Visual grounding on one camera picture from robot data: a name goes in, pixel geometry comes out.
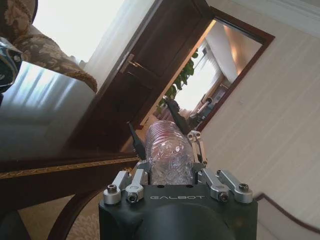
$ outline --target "clear plastic bottle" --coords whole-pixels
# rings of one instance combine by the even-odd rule
[[[192,184],[193,150],[172,121],[153,123],[146,133],[146,159],[151,164],[151,184]]]

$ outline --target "door handle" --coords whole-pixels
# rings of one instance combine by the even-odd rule
[[[127,69],[127,67],[130,65],[133,65],[134,67],[137,67],[138,64],[135,63],[134,61],[132,61],[132,59],[134,59],[135,55],[130,53],[129,56],[127,57],[127,59],[125,60],[125,62],[123,63],[122,67],[120,68],[120,73],[124,73],[125,70]]]

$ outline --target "wooden door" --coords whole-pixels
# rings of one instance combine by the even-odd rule
[[[205,0],[163,0],[72,144],[118,151],[213,18]]]

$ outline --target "green leaves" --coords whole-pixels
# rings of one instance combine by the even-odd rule
[[[199,56],[197,52],[198,52],[198,49],[196,49],[194,54],[192,55],[193,59],[196,59]],[[194,75],[195,73],[194,65],[195,65],[194,61],[192,61],[192,59],[190,58],[189,61],[184,66],[184,68],[181,70],[178,77],[174,80],[172,86],[168,89],[168,91],[166,91],[165,96],[171,99],[175,99],[177,95],[177,89],[181,91],[182,83],[187,85],[188,78]],[[163,106],[164,104],[165,104],[165,100],[161,99],[157,105],[157,111],[159,113],[161,113],[161,106]]]

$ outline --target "patterned upholstery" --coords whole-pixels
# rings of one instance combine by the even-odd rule
[[[0,37],[23,52],[24,61],[83,81],[97,92],[96,80],[31,25],[35,10],[36,0],[0,0]]]
[[[32,17],[20,0],[0,0],[0,37],[9,42],[28,32]]]
[[[85,82],[97,92],[96,80],[74,63],[58,44],[43,34],[20,36],[13,45],[22,51],[24,61]]]

